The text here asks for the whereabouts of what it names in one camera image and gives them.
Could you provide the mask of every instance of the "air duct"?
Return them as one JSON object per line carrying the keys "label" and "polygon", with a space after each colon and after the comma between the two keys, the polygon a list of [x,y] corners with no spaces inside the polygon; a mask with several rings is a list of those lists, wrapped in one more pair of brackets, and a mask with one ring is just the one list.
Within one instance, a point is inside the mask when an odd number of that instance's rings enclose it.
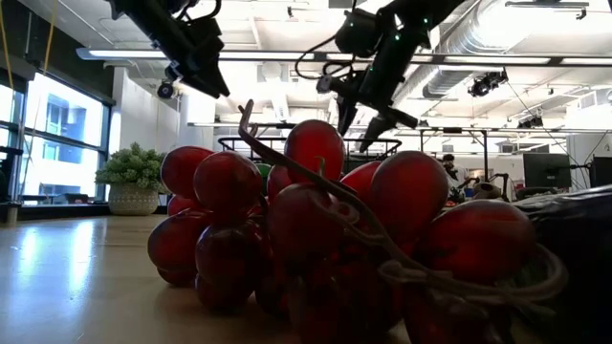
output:
{"label": "air duct", "polygon": [[276,119],[286,121],[289,118],[289,104],[285,88],[289,78],[289,68],[278,62],[264,62],[258,74],[266,81]]}
{"label": "air duct", "polygon": [[[506,7],[506,0],[482,0],[477,3],[440,42],[435,54],[504,54],[525,39],[549,12],[542,9],[522,10]],[[448,67],[418,67],[396,93],[396,102],[407,102],[403,110],[419,116],[430,110],[436,101],[415,102],[407,97],[442,98],[474,71]]]}

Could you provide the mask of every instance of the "grape stem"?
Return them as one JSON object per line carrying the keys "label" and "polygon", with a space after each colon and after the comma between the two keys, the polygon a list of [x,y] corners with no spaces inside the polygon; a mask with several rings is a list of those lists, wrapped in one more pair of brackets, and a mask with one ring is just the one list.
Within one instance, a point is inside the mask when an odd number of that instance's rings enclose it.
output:
{"label": "grape stem", "polygon": [[249,131],[249,119],[251,118],[253,101],[249,100],[246,107],[239,106],[242,113],[240,119],[240,127],[238,135],[248,144],[251,149],[257,153],[262,159],[267,162],[285,166],[293,171],[305,176],[312,183],[321,187],[328,193],[334,195],[339,201],[354,207],[365,220],[368,227],[375,234],[364,233],[351,224],[342,214],[335,209],[329,209],[323,204],[315,204],[324,210],[325,214],[345,226],[354,236],[368,245],[382,246],[390,256],[399,262],[391,269],[389,266],[384,267],[382,275],[388,279],[399,282],[416,282],[425,284],[429,288],[448,292],[450,294],[464,298],[467,301],[483,304],[483,305],[504,305],[509,304],[517,307],[523,307],[533,312],[552,314],[553,311],[539,305],[536,301],[548,300],[563,290],[567,283],[568,274],[565,266],[554,253],[543,246],[537,246],[537,257],[542,259],[548,270],[546,280],[535,285],[524,288],[501,289],[498,287],[490,287],[478,285],[470,282],[455,280],[449,277],[446,273],[429,269],[417,261],[414,261],[393,242],[384,226],[378,220],[376,215],[365,205],[358,197],[351,192],[347,187],[340,186],[338,182],[330,181],[316,172],[313,172],[296,161],[287,158],[283,154],[276,152],[272,148],[266,146],[255,138],[257,127],[251,126]]}

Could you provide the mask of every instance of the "window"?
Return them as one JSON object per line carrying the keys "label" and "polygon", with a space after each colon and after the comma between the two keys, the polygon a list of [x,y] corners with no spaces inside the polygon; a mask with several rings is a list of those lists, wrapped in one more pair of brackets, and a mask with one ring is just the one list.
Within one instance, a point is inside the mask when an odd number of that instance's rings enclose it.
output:
{"label": "window", "polygon": [[57,144],[45,142],[43,144],[42,158],[46,160],[57,160]]}
{"label": "window", "polygon": [[39,194],[41,195],[55,196],[55,195],[61,195],[65,193],[78,194],[80,193],[80,186],[51,185],[51,184],[40,185]]}
{"label": "window", "polygon": [[97,100],[43,75],[28,89],[28,128],[100,146],[104,106]]}
{"label": "window", "polygon": [[24,195],[96,196],[98,151],[30,135],[26,135],[23,150],[19,183]]}
{"label": "window", "polygon": [[0,128],[0,146],[9,146],[9,135],[11,133],[8,129]]}
{"label": "window", "polygon": [[22,99],[21,93],[0,85],[0,120],[7,122],[18,120]]}

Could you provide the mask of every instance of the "desk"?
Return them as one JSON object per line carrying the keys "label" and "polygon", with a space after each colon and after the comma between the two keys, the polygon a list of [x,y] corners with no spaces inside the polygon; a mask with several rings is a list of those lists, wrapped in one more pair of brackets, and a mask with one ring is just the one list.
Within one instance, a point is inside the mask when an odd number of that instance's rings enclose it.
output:
{"label": "desk", "polygon": [[[259,310],[206,313],[146,254],[164,216],[20,223],[0,228],[0,343],[297,344],[290,325]],[[519,343],[535,343],[532,338]],[[403,325],[377,344],[408,344]]]}

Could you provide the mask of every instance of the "red grape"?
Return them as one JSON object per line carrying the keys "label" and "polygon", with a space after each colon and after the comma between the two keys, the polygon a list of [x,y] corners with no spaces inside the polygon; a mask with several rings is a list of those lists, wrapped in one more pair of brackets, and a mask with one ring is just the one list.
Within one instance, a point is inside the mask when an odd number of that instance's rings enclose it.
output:
{"label": "red grape", "polygon": [[268,200],[270,200],[270,203],[274,201],[280,191],[292,183],[294,182],[289,178],[287,167],[274,165],[268,175]]}
{"label": "red grape", "polygon": [[149,235],[151,262],[166,271],[195,270],[195,245],[207,226],[203,213],[183,212],[165,219]]}
{"label": "red grape", "polygon": [[195,290],[198,299],[208,310],[221,313],[236,312],[247,303],[252,293],[252,290],[241,285],[215,288],[200,275],[195,279]]}
{"label": "red grape", "polygon": [[195,275],[198,273],[196,270],[166,271],[159,268],[157,272],[165,282],[179,288],[192,287]]}
{"label": "red grape", "polygon": [[447,174],[432,157],[404,151],[374,173],[370,205],[396,242],[414,241],[448,197]]}
{"label": "red grape", "polygon": [[522,211],[504,202],[478,200],[438,217],[416,250],[432,269],[489,284],[517,273],[535,247],[534,227]]}
{"label": "red grape", "polygon": [[198,209],[201,207],[197,201],[176,195],[168,202],[168,216],[176,215],[185,209]]}
{"label": "red grape", "polygon": [[209,226],[195,248],[198,273],[215,288],[242,285],[251,291],[263,269],[262,238],[256,225]]}
{"label": "red grape", "polygon": [[[310,119],[299,123],[285,142],[285,155],[311,171],[319,169],[319,158],[325,159],[324,176],[337,181],[344,165],[344,141],[329,123]],[[289,170],[295,183],[309,182],[306,177]]]}
{"label": "red grape", "polygon": [[381,163],[381,161],[371,161],[363,164],[342,178],[341,182],[352,187],[355,191],[357,191],[357,196],[362,201],[368,203],[372,177]]}
{"label": "red grape", "polygon": [[231,220],[234,215],[246,216],[255,205],[263,180],[252,161],[227,151],[215,153],[200,163],[193,186],[204,208],[212,210],[217,218]]}
{"label": "red grape", "polygon": [[257,304],[264,312],[279,319],[289,316],[287,288],[283,279],[282,272],[270,264],[255,288]]}
{"label": "red grape", "polygon": [[453,315],[435,305],[420,289],[404,289],[404,324],[412,344],[492,344],[486,321]]}
{"label": "red grape", "polygon": [[177,148],[162,162],[161,174],[165,187],[175,195],[195,200],[193,174],[195,169],[213,152],[194,146]]}
{"label": "red grape", "polygon": [[313,200],[323,206],[332,203],[329,195],[313,184],[293,184],[282,190],[268,212],[268,230],[273,247],[294,263],[323,258],[340,243],[343,228],[329,219]]}
{"label": "red grape", "polygon": [[288,288],[289,315],[300,343],[345,342],[345,336],[352,329],[349,318],[343,313],[338,294],[328,284],[313,286],[310,279],[310,276],[296,277]]}

